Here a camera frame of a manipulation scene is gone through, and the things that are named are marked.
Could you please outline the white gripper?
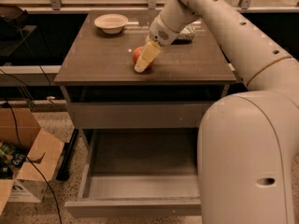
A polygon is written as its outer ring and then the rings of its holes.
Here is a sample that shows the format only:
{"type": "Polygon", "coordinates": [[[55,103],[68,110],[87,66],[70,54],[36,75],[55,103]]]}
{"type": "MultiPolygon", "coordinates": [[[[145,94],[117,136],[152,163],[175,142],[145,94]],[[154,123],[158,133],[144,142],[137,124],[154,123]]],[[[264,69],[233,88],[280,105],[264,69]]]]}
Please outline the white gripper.
{"type": "Polygon", "coordinates": [[[142,46],[142,52],[135,65],[136,72],[143,73],[161,52],[160,46],[170,45],[184,27],[184,21],[180,16],[159,14],[149,28],[149,39],[152,41],[142,46]]]}

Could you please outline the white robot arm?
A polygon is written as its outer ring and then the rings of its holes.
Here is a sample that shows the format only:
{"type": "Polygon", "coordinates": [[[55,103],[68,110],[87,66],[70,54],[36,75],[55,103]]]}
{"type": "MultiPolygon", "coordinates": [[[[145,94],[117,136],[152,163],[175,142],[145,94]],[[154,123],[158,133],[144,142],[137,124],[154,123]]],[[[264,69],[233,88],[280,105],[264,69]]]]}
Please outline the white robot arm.
{"type": "Polygon", "coordinates": [[[203,224],[295,224],[298,62],[224,0],[170,0],[149,28],[135,70],[202,18],[246,91],[214,103],[198,134],[203,224]]]}

